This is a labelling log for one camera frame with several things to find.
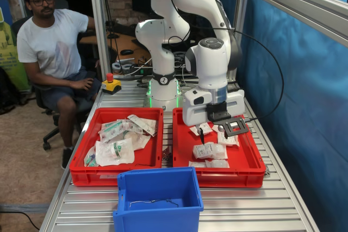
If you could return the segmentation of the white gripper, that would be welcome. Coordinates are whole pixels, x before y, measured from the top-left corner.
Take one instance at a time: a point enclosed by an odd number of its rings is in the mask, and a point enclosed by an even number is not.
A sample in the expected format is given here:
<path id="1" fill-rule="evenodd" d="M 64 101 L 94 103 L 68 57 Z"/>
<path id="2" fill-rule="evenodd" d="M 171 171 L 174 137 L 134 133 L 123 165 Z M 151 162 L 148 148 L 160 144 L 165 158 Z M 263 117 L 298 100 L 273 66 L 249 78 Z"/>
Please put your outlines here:
<path id="1" fill-rule="evenodd" d="M 244 90 L 227 92 L 227 88 L 203 89 L 195 87 L 184 94 L 183 121 L 187 126 L 195 126 L 201 123 L 231 119 L 242 115 L 245 110 Z M 204 144 L 204 131 L 198 126 L 202 144 Z"/>

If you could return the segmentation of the man's right hand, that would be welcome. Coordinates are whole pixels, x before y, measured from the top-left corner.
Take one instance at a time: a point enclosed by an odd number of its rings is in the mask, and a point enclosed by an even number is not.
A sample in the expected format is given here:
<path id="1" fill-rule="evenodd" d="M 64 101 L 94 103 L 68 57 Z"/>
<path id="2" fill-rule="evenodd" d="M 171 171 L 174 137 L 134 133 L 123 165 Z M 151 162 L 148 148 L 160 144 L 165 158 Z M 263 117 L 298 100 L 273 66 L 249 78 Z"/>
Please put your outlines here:
<path id="1" fill-rule="evenodd" d="M 73 88 L 77 90 L 88 91 L 91 89 L 94 80 L 92 78 L 85 78 L 73 83 Z"/>

